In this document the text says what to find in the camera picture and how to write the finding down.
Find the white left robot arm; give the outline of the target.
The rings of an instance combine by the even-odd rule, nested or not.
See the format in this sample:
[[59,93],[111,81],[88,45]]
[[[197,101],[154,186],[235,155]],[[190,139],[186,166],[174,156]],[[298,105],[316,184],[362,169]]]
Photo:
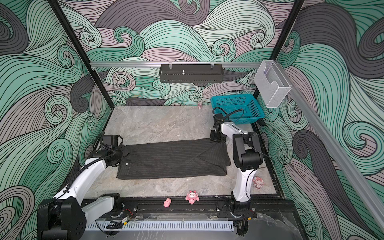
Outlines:
[[82,205],[86,193],[107,167],[117,167],[123,157],[120,135],[98,136],[98,142],[85,165],[52,199],[43,200],[37,210],[39,240],[79,240],[87,225],[105,214],[123,215],[124,205],[119,194],[106,194]]

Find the dark grey pinstripe shirt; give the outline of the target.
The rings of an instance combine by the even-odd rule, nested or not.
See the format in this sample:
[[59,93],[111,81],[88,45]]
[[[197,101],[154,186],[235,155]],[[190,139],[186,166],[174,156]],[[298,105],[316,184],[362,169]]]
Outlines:
[[231,165],[227,145],[210,139],[129,145],[120,150],[119,180],[221,177]]

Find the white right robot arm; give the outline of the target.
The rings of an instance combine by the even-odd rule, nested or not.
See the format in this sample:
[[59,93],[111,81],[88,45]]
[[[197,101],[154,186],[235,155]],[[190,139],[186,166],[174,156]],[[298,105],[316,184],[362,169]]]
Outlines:
[[213,108],[214,129],[210,140],[221,143],[232,140],[233,161],[237,168],[235,187],[231,195],[230,213],[235,218],[245,217],[252,210],[251,188],[257,170],[264,161],[260,139],[257,133],[247,132],[230,120],[235,113],[243,113],[237,109],[227,113],[223,108]]

